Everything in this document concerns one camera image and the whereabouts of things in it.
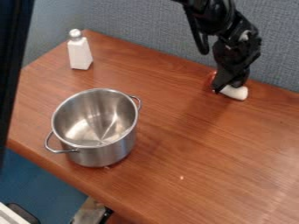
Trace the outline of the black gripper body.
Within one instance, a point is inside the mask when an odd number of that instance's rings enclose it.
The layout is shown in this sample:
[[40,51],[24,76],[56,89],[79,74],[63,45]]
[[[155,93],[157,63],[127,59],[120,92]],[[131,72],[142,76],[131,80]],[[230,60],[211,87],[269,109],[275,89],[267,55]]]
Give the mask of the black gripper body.
[[214,59],[226,70],[242,70],[261,56],[261,46],[258,28],[246,18],[238,18],[214,44]]

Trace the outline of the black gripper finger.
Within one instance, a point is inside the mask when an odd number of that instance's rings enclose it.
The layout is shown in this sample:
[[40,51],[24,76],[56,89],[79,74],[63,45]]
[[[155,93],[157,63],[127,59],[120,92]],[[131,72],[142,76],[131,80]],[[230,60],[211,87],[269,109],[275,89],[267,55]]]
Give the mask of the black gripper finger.
[[243,87],[247,80],[249,80],[249,75],[250,75],[250,68],[249,67],[234,71],[233,74],[231,74],[233,78],[231,78],[231,81],[230,81],[229,84],[234,88]]
[[227,85],[231,85],[234,88],[239,88],[242,86],[239,73],[239,66],[218,64],[215,78],[210,84],[217,94]]

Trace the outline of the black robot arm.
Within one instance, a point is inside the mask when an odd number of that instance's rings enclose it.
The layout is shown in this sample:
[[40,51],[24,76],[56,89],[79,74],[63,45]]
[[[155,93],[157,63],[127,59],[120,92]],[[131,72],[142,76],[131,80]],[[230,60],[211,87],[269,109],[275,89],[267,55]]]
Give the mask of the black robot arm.
[[173,1],[185,10],[201,54],[213,51],[218,70],[211,89],[218,94],[225,87],[243,88],[250,66],[261,56],[258,28],[238,10],[234,0]]

